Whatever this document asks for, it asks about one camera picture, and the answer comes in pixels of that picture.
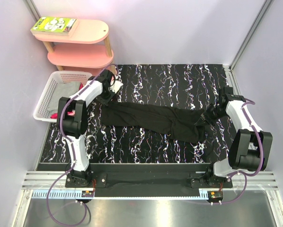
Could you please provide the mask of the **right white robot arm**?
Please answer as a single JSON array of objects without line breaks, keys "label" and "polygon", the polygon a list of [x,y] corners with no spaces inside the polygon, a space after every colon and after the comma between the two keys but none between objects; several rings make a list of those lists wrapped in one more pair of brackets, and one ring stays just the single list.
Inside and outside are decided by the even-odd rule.
[{"label": "right white robot arm", "polygon": [[253,103],[244,96],[234,94],[232,87],[224,87],[219,90],[217,103],[210,105],[202,114],[202,121],[207,124],[214,124],[227,116],[236,129],[228,156],[211,164],[203,176],[203,182],[209,187],[219,187],[238,173],[256,176],[265,170],[273,136],[263,131],[251,116],[247,105]]}]

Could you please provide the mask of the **black printed t shirt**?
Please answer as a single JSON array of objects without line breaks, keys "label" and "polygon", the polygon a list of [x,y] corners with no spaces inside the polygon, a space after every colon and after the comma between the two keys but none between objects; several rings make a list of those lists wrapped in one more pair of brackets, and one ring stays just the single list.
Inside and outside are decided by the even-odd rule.
[{"label": "black printed t shirt", "polygon": [[168,135],[172,140],[196,144],[206,138],[203,109],[110,102],[102,107],[101,123],[106,126],[141,128]]}]

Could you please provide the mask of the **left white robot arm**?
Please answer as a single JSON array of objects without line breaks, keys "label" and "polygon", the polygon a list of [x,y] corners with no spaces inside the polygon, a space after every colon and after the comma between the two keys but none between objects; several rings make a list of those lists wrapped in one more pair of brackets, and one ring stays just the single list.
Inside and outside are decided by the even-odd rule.
[{"label": "left white robot arm", "polygon": [[71,156],[71,167],[66,171],[68,183],[88,187],[94,182],[85,149],[88,106],[95,99],[107,105],[122,86],[123,83],[116,79],[115,74],[105,69],[99,75],[90,77],[75,94],[60,98],[57,126],[67,142]]}]

